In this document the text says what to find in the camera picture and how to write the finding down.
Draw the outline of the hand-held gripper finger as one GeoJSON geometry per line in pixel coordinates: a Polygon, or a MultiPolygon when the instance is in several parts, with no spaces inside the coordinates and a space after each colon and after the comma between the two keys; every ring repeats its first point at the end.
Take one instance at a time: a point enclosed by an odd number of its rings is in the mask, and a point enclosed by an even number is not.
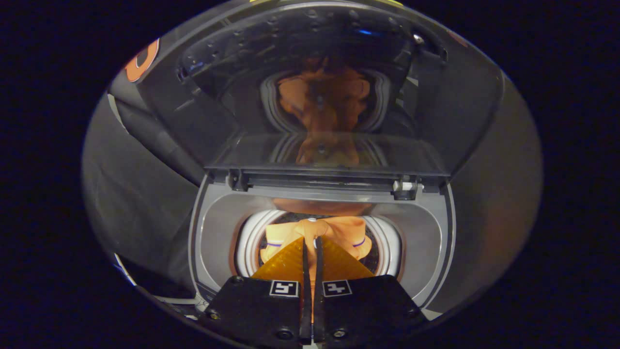
{"type": "Polygon", "coordinates": [[[253,276],[231,276],[199,324],[239,348],[300,348],[312,340],[312,291],[303,237],[253,276]]]}
{"type": "Polygon", "coordinates": [[[313,340],[321,348],[393,348],[429,320],[392,275],[373,276],[325,237],[316,240],[313,340]]]}

